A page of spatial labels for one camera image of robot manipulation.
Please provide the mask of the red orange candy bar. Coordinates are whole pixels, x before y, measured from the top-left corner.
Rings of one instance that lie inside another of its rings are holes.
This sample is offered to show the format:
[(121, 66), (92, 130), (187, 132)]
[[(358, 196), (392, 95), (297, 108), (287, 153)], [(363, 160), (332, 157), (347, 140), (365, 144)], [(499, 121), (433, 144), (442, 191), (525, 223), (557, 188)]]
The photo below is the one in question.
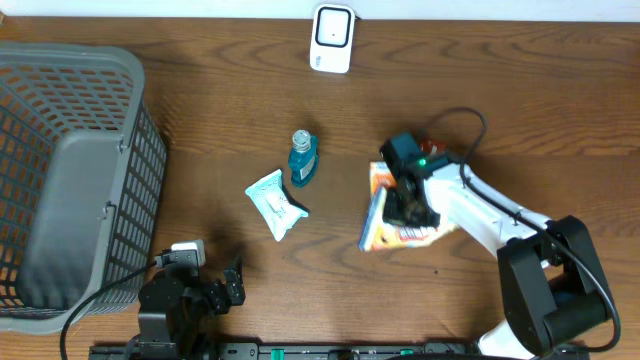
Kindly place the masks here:
[(436, 141), (433, 139), (424, 139), (420, 143), (421, 150), (429, 155), (436, 155), (446, 151), (446, 145), (440, 141)]

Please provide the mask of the teal mouthwash bottle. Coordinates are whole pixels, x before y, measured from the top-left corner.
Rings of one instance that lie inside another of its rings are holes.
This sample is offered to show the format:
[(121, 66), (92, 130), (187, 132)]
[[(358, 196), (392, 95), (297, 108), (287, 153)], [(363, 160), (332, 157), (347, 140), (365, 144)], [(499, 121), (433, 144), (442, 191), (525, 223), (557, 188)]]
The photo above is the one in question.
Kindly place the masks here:
[(317, 170), (318, 138), (307, 130), (297, 130), (292, 135), (288, 165), (292, 184), (299, 188), (306, 186)]

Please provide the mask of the grey plastic shopping basket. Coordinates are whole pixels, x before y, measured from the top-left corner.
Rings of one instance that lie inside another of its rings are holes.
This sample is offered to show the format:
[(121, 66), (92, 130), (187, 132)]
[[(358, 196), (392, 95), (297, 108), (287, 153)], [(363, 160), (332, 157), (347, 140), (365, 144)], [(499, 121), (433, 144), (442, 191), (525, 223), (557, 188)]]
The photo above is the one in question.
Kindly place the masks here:
[(143, 279), (167, 149), (139, 60), (116, 47), (1, 46), (1, 328), (119, 312)]

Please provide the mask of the white barcode scanner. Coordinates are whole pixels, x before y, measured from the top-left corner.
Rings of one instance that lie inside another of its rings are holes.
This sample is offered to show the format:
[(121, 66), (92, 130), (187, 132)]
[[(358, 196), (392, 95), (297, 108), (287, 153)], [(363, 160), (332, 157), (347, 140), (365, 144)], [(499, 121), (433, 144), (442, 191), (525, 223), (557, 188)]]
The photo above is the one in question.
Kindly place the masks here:
[(309, 64), (319, 72), (349, 71), (356, 15), (348, 6), (321, 4), (315, 9)]

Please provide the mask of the pale green tissue pack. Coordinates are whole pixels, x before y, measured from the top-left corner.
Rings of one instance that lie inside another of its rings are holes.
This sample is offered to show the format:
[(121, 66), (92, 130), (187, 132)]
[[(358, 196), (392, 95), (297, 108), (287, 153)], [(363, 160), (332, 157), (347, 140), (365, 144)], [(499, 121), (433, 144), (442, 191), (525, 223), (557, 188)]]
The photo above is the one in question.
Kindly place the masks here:
[(245, 190), (245, 194), (260, 212), (277, 242), (285, 237), (299, 219), (309, 216), (307, 211), (288, 200), (283, 188), (281, 169), (259, 179)]

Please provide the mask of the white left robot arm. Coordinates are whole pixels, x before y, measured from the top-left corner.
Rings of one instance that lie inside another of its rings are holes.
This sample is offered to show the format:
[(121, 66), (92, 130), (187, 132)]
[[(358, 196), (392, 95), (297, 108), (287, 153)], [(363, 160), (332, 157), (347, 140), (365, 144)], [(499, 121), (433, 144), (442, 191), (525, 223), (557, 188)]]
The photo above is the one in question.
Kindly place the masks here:
[(224, 279), (204, 280), (194, 255), (162, 255), (161, 270), (140, 290), (140, 332), (133, 359), (216, 359), (218, 346), (201, 322), (244, 304), (242, 259), (224, 269)]

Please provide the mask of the yellow wet wipes pack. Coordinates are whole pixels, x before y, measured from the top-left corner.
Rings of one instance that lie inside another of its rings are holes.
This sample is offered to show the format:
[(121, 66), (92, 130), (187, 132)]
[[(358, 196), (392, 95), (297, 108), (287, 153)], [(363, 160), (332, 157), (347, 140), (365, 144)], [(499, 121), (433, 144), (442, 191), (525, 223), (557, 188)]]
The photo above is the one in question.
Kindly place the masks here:
[(372, 196), (358, 247), (363, 252), (397, 248), (427, 247), (456, 231), (458, 226), (444, 220), (437, 228), (406, 227), (383, 221), (387, 188), (379, 187)]

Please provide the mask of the small orange box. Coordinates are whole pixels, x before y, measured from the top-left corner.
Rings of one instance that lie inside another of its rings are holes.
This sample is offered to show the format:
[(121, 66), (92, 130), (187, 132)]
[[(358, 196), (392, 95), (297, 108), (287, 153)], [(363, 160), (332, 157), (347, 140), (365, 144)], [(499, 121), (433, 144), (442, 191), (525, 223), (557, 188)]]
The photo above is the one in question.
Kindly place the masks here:
[(394, 188), (396, 180), (384, 161), (369, 164), (369, 184), (371, 197), (374, 197), (380, 187)]

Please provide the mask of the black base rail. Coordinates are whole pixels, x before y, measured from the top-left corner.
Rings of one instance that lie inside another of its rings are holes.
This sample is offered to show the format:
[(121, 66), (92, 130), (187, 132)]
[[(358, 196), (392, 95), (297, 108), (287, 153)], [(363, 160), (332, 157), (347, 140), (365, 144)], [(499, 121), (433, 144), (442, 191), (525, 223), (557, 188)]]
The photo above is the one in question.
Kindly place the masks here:
[(427, 342), (402, 345), (260, 345), (218, 343), (193, 355), (166, 357), (141, 345), (92, 346), (88, 359), (217, 359), (217, 360), (383, 360), (383, 359), (514, 359), (481, 355), (474, 344)]

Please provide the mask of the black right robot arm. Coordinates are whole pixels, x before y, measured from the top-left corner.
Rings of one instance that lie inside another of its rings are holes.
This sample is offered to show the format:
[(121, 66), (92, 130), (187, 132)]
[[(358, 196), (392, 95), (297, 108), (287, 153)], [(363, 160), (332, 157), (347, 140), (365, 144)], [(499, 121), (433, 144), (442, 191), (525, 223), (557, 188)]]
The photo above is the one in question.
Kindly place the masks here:
[(437, 227), (450, 222), (498, 261), (504, 320), (477, 342), (490, 358), (535, 359), (589, 353), (574, 339), (611, 321), (612, 349), (620, 316), (586, 225), (532, 212), (479, 179), (465, 160), (426, 154), (403, 133), (380, 148), (396, 188), (389, 220)]

